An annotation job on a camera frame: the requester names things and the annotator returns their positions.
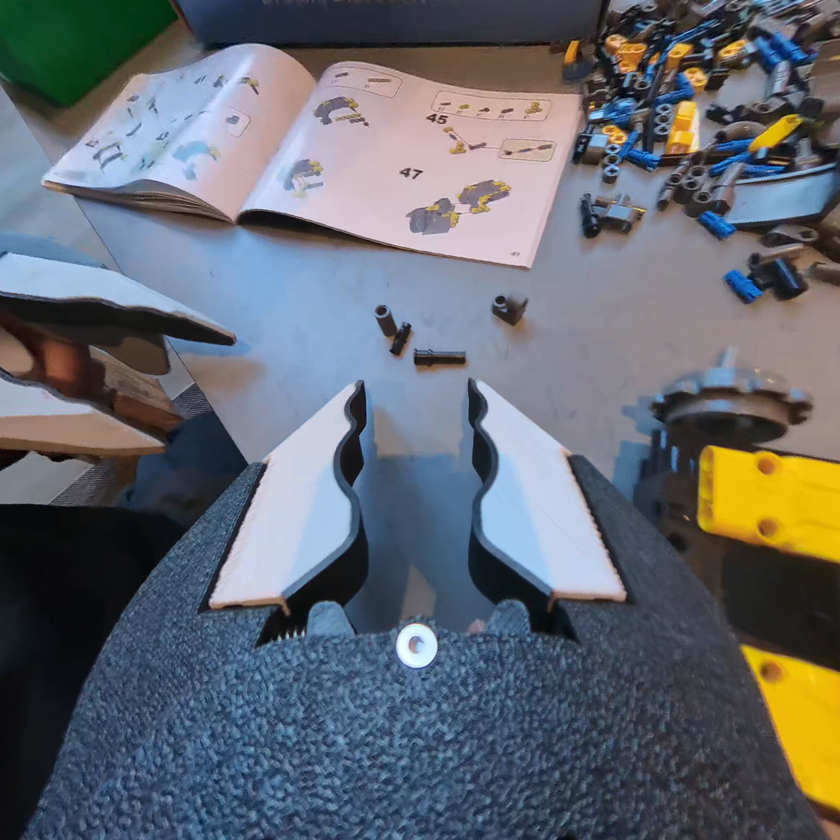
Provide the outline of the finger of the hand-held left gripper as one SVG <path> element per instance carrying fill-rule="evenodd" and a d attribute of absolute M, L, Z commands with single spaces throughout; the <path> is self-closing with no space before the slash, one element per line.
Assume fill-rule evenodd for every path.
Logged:
<path fill-rule="evenodd" d="M 42 455 L 142 456 L 165 450 L 158 437 L 121 418 L 103 401 L 69 398 L 46 384 L 2 371 L 1 446 Z"/>
<path fill-rule="evenodd" d="M 2 313 L 86 344 L 147 375 L 170 362 L 164 338 L 232 346 L 234 332 L 110 269 L 15 253 L 1 258 Z"/>

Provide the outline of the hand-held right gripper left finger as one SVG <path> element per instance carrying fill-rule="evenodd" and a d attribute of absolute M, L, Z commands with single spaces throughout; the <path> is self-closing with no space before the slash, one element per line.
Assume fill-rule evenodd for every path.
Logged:
<path fill-rule="evenodd" d="M 354 597 L 368 574 L 354 491 L 365 425 L 364 382 L 356 381 L 262 460 L 209 590 L 210 609 L 307 611 Z"/>

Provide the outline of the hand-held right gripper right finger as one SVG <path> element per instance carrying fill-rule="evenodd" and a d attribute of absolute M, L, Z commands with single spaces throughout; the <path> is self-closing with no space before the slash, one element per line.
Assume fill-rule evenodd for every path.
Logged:
<path fill-rule="evenodd" d="M 493 602 L 624 603 L 627 591 L 572 470 L 571 452 L 478 378 L 467 385 L 480 488 L 470 574 Z"/>

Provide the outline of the grey bush piece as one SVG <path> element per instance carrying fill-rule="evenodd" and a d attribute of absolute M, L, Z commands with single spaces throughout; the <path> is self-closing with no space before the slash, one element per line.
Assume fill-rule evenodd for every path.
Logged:
<path fill-rule="evenodd" d="M 390 354 L 400 358 L 413 331 L 411 323 L 402 322 L 397 325 L 392 310 L 385 304 L 377 305 L 374 308 L 374 317 L 385 338 L 391 342 Z"/>

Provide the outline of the instruction booklet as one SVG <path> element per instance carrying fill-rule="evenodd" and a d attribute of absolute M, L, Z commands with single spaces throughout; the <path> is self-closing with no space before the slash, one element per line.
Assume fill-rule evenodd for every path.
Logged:
<path fill-rule="evenodd" d="M 395 248 L 531 268 L 580 97 L 484 91 L 268 45 L 133 77 L 42 185 L 239 224 L 277 214 Z"/>

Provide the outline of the person's left hand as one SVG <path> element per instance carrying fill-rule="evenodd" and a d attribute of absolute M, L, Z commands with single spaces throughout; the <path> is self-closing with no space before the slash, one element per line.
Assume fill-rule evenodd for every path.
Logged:
<path fill-rule="evenodd" d="M 56 339 L 2 311 L 2 327 L 20 340 L 35 359 L 35 380 L 69 398 L 101 402 L 104 368 L 85 344 Z"/>

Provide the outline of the wooden beam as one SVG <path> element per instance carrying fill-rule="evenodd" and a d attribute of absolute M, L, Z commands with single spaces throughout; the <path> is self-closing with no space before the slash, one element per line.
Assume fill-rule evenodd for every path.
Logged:
<path fill-rule="evenodd" d="M 107 353 L 95 350 L 93 359 L 102 368 L 102 398 L 123 421 L 158 437 L 183 421 L 160 381 L 137 372 Z"/>

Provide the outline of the person's blue trouser leg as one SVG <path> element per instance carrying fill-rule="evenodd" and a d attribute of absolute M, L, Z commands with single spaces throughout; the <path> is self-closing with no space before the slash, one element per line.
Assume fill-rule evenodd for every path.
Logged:
<path fill-rule="evenodd" d="M 217 416 L 204 413 L 175 427 L 163 453 L 139 458 L 133 483 L 117 504 L 189 529 L 247 466 Z"/>

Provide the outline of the yellow grey brick vehicle model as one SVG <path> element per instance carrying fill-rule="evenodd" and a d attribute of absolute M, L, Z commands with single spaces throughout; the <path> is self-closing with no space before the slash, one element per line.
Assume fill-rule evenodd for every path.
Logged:
<path fill-rule="evenodd" d="M 721 604 L 795 780 L 838 826 L 839 465 L 770 446 L 812 399 L 738 354 L 652 399 L 633 499 Z"/>

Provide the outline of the green plastic bin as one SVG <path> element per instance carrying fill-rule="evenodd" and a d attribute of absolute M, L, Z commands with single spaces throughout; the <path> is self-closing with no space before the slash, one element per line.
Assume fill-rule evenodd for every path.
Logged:
<path fill-rule="evenodd" d="M 2 80 L 72 105 L 176 19 L 168 1 L 2 1 Z"/>

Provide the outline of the black grey joint brick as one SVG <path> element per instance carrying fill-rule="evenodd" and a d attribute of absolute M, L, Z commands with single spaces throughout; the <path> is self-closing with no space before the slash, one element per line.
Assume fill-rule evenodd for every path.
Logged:
<path fill-rule="evenodd" d="M 644 206 L 636 205 L 627 194 L 617 196 L 595 196 L 584 193 L 578 202 L 582 234 L 595 238 L 603 230 L 628 235 L 635 223 L 647 212 Z"/>

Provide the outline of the pile of loose brick parts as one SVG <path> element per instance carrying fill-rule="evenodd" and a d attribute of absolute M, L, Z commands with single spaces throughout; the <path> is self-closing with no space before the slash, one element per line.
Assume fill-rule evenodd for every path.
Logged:
<path fill-rule="evenodd" d="M 667 170 L 659 212 L 761 234 L 723 278 L 742 303 L 838 287 L 838 2 L 638 2 L 550 49 L 582 82 L 573 163 Z"/>

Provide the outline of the open blue cardboard box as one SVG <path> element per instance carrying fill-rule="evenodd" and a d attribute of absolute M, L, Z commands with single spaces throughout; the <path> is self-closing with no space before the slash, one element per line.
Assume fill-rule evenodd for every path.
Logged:
<path fill-rule="evenodd" d="M 205 45 L 539 46 L 595 35 L 606 1 L 174 1 Z"/>

